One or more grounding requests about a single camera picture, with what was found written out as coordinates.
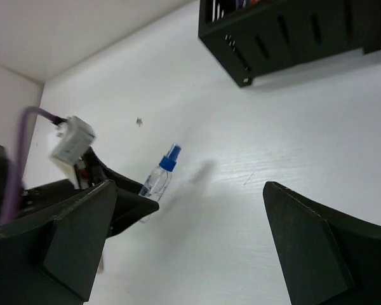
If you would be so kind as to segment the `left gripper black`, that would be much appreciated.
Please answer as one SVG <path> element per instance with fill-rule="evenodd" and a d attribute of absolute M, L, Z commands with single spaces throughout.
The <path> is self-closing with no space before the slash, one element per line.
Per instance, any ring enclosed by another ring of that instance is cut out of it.
<path fill-rule="evenodd" d="M 117 198 L 114 214 L 110 223 L 108 236 L 118 235 L 132 226 L 140 219 L 159 210 L 159 204 L 151 199 L 142 197 L 139 192 L 142 185 L 108 168 L 100 161 L 92 148 L 83 156 L 85 169 L 88 172 L 90 186 L 110 180 L 116 185 Z M 7 173 L 10 161 L 6 149 L 0 146 L 0 209 L 4 199 Z M 38 212 L 56 203 L 60 203 L 83 190 L 75 189 L 67 180 L 58 180 L 49 184 L 41 185 L 32 189 L 21 187 L 21 203 L 18 217 Z"/>

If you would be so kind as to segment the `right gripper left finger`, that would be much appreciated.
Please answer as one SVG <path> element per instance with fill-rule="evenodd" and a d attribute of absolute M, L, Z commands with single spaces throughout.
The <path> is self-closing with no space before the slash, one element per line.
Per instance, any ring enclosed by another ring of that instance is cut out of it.
<path fill-rule="evenodd" d="M 0 226 L 0 304 L 83 304 L 116 202 L 103 182 Z"/>

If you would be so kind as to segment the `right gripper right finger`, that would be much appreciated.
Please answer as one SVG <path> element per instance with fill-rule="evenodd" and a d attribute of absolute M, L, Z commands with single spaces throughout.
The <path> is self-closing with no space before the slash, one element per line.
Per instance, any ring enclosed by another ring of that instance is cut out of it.
<path fill-rule="evenodd" d="M 381 226 L 277 182 L 263 199 L 292 304 L 381 304 Z"/>

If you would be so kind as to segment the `small blue cap spray bottle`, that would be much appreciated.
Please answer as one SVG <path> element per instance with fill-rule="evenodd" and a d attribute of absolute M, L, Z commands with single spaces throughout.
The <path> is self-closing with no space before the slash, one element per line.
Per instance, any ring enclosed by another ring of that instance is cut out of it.
<path fill-rule="evenodd" d="M 144 182 L 139 196 L 159 202 L 165 190 L 168 188 L 172 172 L 177 164 L 178 156 L 182 148 L 178 144 L 173 144 L 170 150 L 161 158 L 158 166 L 155 167 Z"/>

